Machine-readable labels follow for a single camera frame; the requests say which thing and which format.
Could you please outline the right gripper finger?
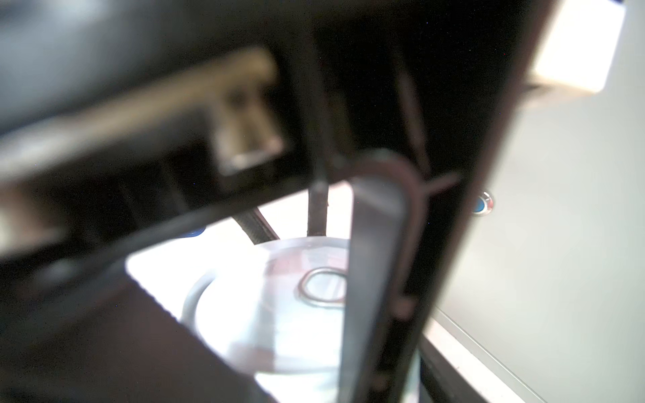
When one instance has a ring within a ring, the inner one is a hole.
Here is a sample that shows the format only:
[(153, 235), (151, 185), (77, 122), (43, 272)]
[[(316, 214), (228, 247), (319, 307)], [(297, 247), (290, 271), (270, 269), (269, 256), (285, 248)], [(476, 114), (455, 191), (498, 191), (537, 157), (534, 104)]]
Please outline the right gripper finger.
[(420, 356), (421, 403), (486, 403), (477, 392), (426, 338), (418, 344)]

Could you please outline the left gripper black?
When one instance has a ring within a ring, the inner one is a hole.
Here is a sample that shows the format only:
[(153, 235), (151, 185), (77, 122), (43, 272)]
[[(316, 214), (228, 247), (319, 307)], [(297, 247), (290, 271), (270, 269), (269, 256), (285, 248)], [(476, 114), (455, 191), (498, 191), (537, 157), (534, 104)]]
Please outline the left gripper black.
[(398, 401), (553, 6), (2, 3), (2, 401), (270, 401), (125, 260), (338, 181), (339, 400)]

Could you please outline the teal can front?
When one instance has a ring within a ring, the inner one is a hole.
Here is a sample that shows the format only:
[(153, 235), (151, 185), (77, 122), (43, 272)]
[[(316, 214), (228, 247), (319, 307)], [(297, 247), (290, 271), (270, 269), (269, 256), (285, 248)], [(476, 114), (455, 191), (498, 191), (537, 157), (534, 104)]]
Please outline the teal can front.
[(201, 278), (181, 321), (280, 402), (369, 402), (382, 344), (391, 243), (293, 238)]

